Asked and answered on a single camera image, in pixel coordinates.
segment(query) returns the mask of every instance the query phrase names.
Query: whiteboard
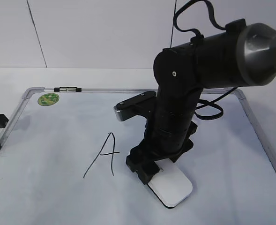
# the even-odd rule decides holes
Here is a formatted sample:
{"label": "whiteboard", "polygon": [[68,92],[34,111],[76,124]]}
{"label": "whiteboard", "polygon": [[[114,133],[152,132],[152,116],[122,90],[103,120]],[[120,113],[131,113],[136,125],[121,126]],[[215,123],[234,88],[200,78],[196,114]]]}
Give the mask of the whiteboard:
{"label": "whiteboard", "polygon": [[[0,151],[0,224],[276,224],[276,173],[235,95],[219,102],[222,118],[194,118],[194,148],[176,162],[194,189],[170,210],[125,164],[145,119],[119,122],[112,107],[135,94],[60,93],[47,107],[42,94],[28,99]],[[111,156],[100,156],[83,179],[108,132],[120,152],[114,176]]]}

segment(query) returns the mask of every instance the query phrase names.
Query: black robotic arm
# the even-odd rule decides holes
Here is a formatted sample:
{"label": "black robotic arm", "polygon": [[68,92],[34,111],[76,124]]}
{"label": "black robotic arm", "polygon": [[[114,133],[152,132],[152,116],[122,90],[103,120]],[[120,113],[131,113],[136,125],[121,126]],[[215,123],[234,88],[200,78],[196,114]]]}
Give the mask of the black robotic arm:
{"label": "black robotic arm", "polygon": [[[177,17],[198,1],[188,2],[174,16],[174,26],[194,32],[195,37],[157,55],[153,66],[157,93],[145,92],[114,107],[120,121],[135,115],[147,119],[143,140],[126,159],[143,184],[159,172],[155,161],[170,158],[175,162],[193,147],[189,137],[197,125],[192,116],[204,88],[261,86],[276,76],[276,30],[263,23],[247,26],[245,19],[223,28],[207,0],[202,1],[212,24],[225,32],[204,38],[197,29],[180,29]],[[211,106],[221,111],[219,116],[223,114],[218,105]]]}

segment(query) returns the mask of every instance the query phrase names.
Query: round sticker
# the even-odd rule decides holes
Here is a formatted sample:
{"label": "round sticker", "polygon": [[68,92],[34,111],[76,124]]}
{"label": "round sticker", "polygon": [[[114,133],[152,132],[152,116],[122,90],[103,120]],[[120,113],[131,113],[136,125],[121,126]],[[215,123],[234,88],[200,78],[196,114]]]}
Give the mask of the round sticker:
{"label": "round sticker", "polygon": [[38,99],[38,103],[41,106],[50,106],[56,104],[58,101],[59,95],[56,93],[44,94]]}

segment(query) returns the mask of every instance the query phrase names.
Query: whiteboard aluminum frame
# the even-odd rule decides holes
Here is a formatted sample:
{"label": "whiteboard aluminum frame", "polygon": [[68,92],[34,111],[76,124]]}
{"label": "whiteboard aluminum frame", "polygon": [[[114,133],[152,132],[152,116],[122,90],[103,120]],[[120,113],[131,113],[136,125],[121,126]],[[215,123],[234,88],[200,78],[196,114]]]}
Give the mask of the whiteboard aluminum frame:
{"label": "whiteboard aluminum frame", "polygon": [[[204,90],[204,94],[224,94],[229,89],[207,89]],[[65,92],[70,94],[83,94],[83,93],[126,93],[126,94],[139,94],[146,91],[157,91],[157,89],[82,89],[81,92]],[[20,115],[22,114],[24,108],[26,107],[29,99],[32,97],[33,94],[36,93],[47,93],[53,92],[53,88],[44,88],[44,87],[33,87],[29,88],[25,91],[22,95],[21,102],[16,107],[12,117],[10,118],[9,123],[7,124],[5,130],[2,131],[0,134],[0,144],[3,146],[6,142],[8,136],[10,135],[11,131],[13,130],[16,122],[18,121]],[[260,123],[258,122],[257,118],[255,117],[253,111],[250,108],[250,105],[243,93],[240,89],[236,89],[231,94],[235,95],[239,102],[241,103],[250,123],[252,124],[256,135],[258,136],[264,151],[266,152],[275,172],[276,172],[276,152],[274,151],[273,147],[271,146],[269,140],[267,139]]]}

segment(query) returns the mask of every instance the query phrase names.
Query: white wall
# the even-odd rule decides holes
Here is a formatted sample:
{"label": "white wall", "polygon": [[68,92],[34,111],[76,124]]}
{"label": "white wall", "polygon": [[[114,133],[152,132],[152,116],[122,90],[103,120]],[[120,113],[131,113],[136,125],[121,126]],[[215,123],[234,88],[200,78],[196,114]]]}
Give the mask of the white wall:
{"label": "white wall", "polygon": [[[211,0],[221,25],[246,18],[276,29],[276,0]],[[177,0],[177,9],[187,0]],[[175,0],[29,0],[50,68],[152,68],[171,39]],[[198,2],[180,27],[216,34]],[[192,34],[174,31],[173,45]],[[0,67],[45,67],[26,0],[0,0]]]}
{"label": "white wall", "polygon": [[174,0],[30,0],[48,67],[151,68]]}
{"label": "white wall", "polygon": [[0,67],[45,67],[26,0],[0,0]]}

